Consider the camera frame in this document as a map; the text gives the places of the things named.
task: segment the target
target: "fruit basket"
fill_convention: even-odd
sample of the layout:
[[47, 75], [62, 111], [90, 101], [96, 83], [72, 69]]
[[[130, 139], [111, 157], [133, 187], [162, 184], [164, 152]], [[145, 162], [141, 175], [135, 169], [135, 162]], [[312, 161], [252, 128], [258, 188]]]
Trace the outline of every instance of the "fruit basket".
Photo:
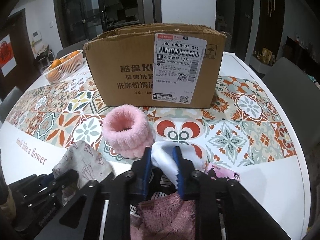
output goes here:
[[73, 72], [75, 72], [78, 68], [80, 68], [83, 64], [83, 55], [82, 49], [73, 51], [68, 55], [63, 56], [59, 60], [62, 61], [58, 66], [52, 68], [52, 64], [47, 67], [42, 75], [50, 82], [50, 84], [59, 82], [68, 76], [70, 76]]

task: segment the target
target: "pink fluffy wristband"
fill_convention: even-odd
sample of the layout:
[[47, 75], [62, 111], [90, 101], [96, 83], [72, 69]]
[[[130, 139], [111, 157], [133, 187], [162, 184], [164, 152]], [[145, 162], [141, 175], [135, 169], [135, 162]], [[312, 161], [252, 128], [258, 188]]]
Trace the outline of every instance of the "pink fluffy wristband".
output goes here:
[[131, 105], [118, 106], [107, 114], [102, 136], [116, 153], [131, 159], [141, 158], [145, 147], [154, 142], [146, 115]]

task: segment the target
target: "table edge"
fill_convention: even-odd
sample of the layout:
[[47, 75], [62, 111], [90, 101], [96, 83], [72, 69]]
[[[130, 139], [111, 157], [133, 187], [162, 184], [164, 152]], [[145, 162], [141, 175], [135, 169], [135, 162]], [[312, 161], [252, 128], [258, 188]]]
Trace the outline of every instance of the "table edge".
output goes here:
[[253, 78], [253, 81], [255, 81], [266, 93], [272, 104], [275, 106], [277, 109], [284, 125], [286, 126], [288, 133], [290, 135], [290, 138], [293, 142], [294, 148], [297, 153], [297, 159], [298, 163], [300, 166], [300, 171], [301, 171], [301, 177], [302, 177], [302, 184], [303, 184], [303, 189], [304, 189], [304, 200], [305, 200], [305, 214], [303, 218], [303, 227], [302, 227], [302, 232], [301, 232], [301, 239], [305, 236], [307, 233], [308, 229], [308, 223], [309, 223], [309, 217], [310, 217], [310, 206], [311, 206], [311, 192], [310, 192], [310, 180], [309, 180], [309, 173], [308, 173], [308, 168], [307, 168], [307, 163], [299, 142], [299, 139], [287, 117], [285, 114], [284, 110], [276, 100], [276, 98], [273, 96], [273, 94], [270, 92], [268, 87], [264, 84], [264, 82], [257, 76], [257, 74], [246, 64], [244, 63], [241, 59], [239, 59], [236, 54], [230, 53], [230, 52], [223, 52], [224, 55], [232, 56], [243, 68], [244, 70], [247, 71], [247, 73]]

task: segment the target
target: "pink towel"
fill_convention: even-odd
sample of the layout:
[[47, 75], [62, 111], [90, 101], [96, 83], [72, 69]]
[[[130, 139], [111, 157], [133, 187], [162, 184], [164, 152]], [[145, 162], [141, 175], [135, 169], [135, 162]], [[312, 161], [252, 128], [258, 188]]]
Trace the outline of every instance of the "pink towel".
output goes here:
[[182, 201], [178, 193], [141, 202], [140, 227], [131, 225], [131, 240], [194, 240], [194, 201]]
[[131, 105], [118, 106], [106, 115], [102, 136], [118, 154], [131, 159], [141, 158], [154, 141], [146, 115]]

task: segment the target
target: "white wall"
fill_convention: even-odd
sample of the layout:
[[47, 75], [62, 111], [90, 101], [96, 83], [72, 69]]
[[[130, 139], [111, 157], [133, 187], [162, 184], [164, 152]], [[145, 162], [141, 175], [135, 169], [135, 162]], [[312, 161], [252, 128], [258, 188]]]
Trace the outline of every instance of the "white wall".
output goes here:
[[301, 0], [284, 0], [284, 24], [281, 45], [277, 59], [282, 57], [282, 46], [287, 37], [295, 40], [296, 34], [300, 41], [304, 41], [304, 47], [309, 42], [313, 44], [317, 62], [320, 61], [320, 22], [313, 12]]
[[187, 23], [215, 27], [216, 0], [161, 0], [163, 23]]
[[[26, 23], [30, 44], [33, 41], [32, 34], [35, 31], [40, 31], [42, 41], [36, 44], [36, 52], [42, 47], [42, 45], [49, 45], [56, 56], [57, 52], [62, 49], [62, 45], [57, 29], [53, 0], [20, 0], [10, 15], [23, 8], [26, 13]], [[53, 22], [53, 27], [50, 27], [50, 21]]]
[[[236, 0], [225, 0], [224, 4], [224, 20], [228, 24], [228, 30], [232, 33], [233, 31], [233, 21], [235, 17], [235, 2]], [[259, 18], [260, 18], [260, 0], [253, 0], [253, 15], [252, 15], [252, 25], [250, 38], [248, 43], [247, 53], [245, 55], [244, 62], [249, 64], [250, 57], [253, 53], [254, 46], [256, 43], [258, 26], [259, 26]]]

